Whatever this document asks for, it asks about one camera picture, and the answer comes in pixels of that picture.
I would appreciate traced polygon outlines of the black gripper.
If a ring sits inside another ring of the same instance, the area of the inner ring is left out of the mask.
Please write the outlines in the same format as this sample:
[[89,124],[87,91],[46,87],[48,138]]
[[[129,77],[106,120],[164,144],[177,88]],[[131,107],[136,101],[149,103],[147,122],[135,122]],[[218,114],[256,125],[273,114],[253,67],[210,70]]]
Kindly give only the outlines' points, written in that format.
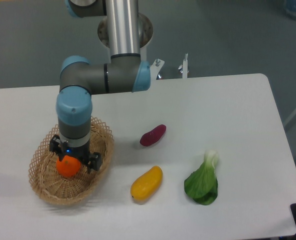
[[62,162],[65,156],[73,157],[80,162],[84,162],[87,173],[92,170],[98,172],[102,165],[102,155],[99,152],[90,152],[90,142],[79,147],[68,146],[67,142],[61,142],[60,137],[55,134],[49,142],[49,151],[58,156],[58,160]]

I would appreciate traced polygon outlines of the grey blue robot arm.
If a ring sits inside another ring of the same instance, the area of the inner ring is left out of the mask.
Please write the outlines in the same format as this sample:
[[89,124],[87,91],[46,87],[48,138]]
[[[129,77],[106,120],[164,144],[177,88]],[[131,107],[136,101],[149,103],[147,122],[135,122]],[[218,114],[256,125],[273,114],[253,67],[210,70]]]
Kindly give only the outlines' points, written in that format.
[[66,58],[56,99],[59,133],[49,150],[60,160],[76,158],[89,171],[98,171],[102,156],[90,151],[92,95],[146,91],[150,64],[141,59],[139,7],[136,0],[67,0],[73,17],[107,18],[110,62],[92,65],[82,56]]

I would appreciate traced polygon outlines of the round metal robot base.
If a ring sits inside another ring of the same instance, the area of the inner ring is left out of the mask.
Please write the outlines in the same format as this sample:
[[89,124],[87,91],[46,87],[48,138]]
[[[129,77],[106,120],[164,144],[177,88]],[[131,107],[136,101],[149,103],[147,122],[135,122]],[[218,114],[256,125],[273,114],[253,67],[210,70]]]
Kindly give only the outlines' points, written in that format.
[[[149,44],[153,37],[154,29],[151,21],[147,16],[142,13],[138,14],[138,34],[139,34],[139,43],[140,48],[144,48]],[[105,16],[99,23],[97,28],[97,35],[101,43],[110,48],[109,45],[109,35],[108,35],[108,23],[107,17]]]

